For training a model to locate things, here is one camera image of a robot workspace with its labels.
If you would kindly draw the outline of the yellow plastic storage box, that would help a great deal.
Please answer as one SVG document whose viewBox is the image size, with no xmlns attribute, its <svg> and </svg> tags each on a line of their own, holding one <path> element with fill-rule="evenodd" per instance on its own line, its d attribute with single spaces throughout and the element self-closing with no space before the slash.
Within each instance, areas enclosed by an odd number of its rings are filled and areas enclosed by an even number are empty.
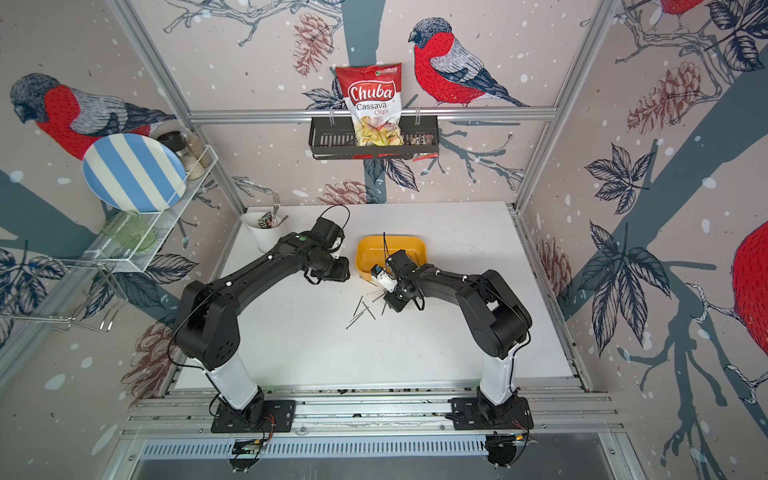
<svg viewBox="0 0 768 480">
<path fill-rule="evenodd" d="M 428 261 L 426 245 L 416 236 L 371 235 L 361 239 L 357 246 L 355 266 L 360 276 L 372 282 L 371 269 L 375 265 L 385 267 L 386 258 L 398 250 L 404 250 L 417 266 Z"/>
</svg>

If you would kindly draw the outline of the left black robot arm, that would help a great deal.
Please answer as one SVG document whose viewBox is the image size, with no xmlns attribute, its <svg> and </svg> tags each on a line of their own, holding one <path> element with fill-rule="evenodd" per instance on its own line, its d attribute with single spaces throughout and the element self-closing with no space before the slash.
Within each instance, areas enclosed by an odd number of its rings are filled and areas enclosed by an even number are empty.
<svg viewBox="0 0 768 480">
<path fill-rule="evenodd" d="M 320 217 L 311 230 L 281 237 L 267 253 L 234 273 L 185 287 L 173 341 L 205 372 L 231 412 L 250 422 L 262 415 L 263 392 L 238 353 L 239 314 L 271 287 L 299 272 L 312 285 L 347 281 L 349 260 L 335 255 L 344 238 L 341 226 Z"/>
</svg>

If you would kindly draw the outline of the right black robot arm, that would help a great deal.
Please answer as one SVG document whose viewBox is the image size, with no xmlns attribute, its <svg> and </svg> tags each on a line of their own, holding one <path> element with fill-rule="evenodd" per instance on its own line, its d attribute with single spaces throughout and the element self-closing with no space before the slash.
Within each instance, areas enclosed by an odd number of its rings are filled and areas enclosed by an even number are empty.
<svg viewBox="0 0 768 480">
<path fill-rule="evenodd" d="M 500 407 L 517 396 L 517 354 L 531 342 L 532 317 L 507 282 L 495 270 L 458 274 L 432 264 L 418 266 L 403 250 L 374 265 L 371 278 L 386 290 L 385 303 L 401 312 L 412 303 L 422 311 L 428 299 L 457 306 L 469 332 L 486 355 L 479 397 Z"/>
</svg>

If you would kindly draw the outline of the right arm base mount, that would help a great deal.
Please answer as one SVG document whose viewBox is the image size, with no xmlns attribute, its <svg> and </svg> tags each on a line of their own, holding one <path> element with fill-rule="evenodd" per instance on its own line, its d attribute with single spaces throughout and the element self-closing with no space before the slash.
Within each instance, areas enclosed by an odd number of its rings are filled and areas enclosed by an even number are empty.
<svg viewBox="0 0 768 480">
<path fill-rule="evenodd" d="M 534 421 L 529 402 L 517 387 L 509 388 L 510 396 L 494 405 L 481 391 L 477 396 L 450 400 L 445 415 L 455 430 L 490 430 L 486 436 L 487 460 L 494 466 L 511 467 L 525 451 L 531 439 Z"/>
</svg>

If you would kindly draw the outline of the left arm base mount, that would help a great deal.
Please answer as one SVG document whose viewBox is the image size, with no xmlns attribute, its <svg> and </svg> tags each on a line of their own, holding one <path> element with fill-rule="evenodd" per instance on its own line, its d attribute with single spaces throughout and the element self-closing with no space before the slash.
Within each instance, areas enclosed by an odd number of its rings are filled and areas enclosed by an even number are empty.
<svg viewBox="0 0 768 480">
<path fill-rule="evenodd" d="M 259 389 L 243 410 L 236 410 L 221 394 L 208 405 L 214 434 L 254 434 L 253 438 L 236 440 L 231 449 L 229 464 L 234 473 L 247 473 L 271 446 L 276 433 L 291 431 L 296 414 L 295 400 L 267 400 Z"/>
</svg>

